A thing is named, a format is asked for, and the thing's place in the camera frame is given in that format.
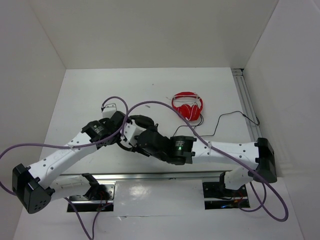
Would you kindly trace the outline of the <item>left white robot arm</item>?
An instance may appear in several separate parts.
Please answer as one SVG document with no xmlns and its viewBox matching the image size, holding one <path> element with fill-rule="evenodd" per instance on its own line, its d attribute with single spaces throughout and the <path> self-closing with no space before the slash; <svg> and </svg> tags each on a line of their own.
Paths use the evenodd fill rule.
<svg viewBox="0 0 320 240">
<path fill-rule="evenodd" d="M 90 173 L 61 178 L 60 175 L 101 147 L 113 145 L 120 139 L 120 128 L 131 119 L 116 111 L 110 118 L 89 122 L 63 149 L 44 159 L 12 170 L 12 190 L 29 214 L 35 214 L 51 201 L 70 196 L 92 200 L 106 196 L 107 189 Z"/>
</svg>

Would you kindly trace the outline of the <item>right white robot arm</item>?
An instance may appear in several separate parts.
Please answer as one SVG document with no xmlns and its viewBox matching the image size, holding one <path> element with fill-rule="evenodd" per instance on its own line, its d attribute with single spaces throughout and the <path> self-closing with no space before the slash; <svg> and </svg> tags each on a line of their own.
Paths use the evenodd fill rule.
<svg viewBox="0 0 320 240">
<path fill-rule="evenodd" d="M 183 135 L 168 138 L 161 135 L 157 127 L 151 126 L 134 133 L 129 142 L 138 153 L 177 166 L 200 163 L 237 165 L 219 177 L 218 190 L 223 196 L 230 196 L 251 181 L 272 184 L 278 180 L 275 153 L 266 138 L 259 137 L 249 143 L 205 141 Z"/>
</svg>

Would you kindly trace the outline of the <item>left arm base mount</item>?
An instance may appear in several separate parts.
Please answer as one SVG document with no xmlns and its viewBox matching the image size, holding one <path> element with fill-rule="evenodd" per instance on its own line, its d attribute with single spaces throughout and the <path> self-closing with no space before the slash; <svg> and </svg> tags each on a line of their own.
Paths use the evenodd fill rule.
<svg viewBox="0 0 320 240">
<path fill-rule="evenodd" d="M 88 181 L 89 188 L 84 195 L 72 195 L 68 197 L 68 200 L 71 201 L 75 209 L 80 213 L 113 212 L 115 183 L 99 183 L 89 173 L 83 173 L 81 176 Z"/>
</svg>

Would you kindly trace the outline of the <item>black headset with microphone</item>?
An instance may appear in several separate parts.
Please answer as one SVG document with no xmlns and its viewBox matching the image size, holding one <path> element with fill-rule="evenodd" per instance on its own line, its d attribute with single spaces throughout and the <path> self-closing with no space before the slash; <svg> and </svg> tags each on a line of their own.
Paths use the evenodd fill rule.
<svg viewBox="0 0 320 240">
<path fill-rule="evenodd" d="M 137 130 L 136 130 L 136 135 L 139 135 L 140 133 L 142 133 L 143 131 L 145 131 L 148 127 L 151 126 L 157 126 L 158 124 L 155 123 L 150 117 L 148 116 L 144 116 L 144 115 L 131 115 L 128 118 L 128 122 L 129 124 L 133 124 L 134 126 L 136 126 Z M 127 143 L 124 142 L 123 140 L 123 130 L 120 131 L 121 133 L 121 137 L 120 137 L 120 141 L 117 142 L 116 144 L 122 149 L 125 150 L 127 152 L 132 152 L 132 153 L 140 153 L 139 149 Z"/>
</svg>

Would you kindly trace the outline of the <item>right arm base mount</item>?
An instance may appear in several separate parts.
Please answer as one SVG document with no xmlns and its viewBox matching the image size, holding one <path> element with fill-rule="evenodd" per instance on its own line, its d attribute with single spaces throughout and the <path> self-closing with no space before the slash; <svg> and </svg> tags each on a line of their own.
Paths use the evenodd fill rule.
<svg viewBox="0 0 320 240">
<path fill-rule="evenodd" d="M 216 180 L 202 182 L 205 210 L 250 208 L 246 186 L 242 185 L 237 190 L 227 189 L 223 180 L 225 174 L 225 172 L 221 173 Z"/>
</svg>

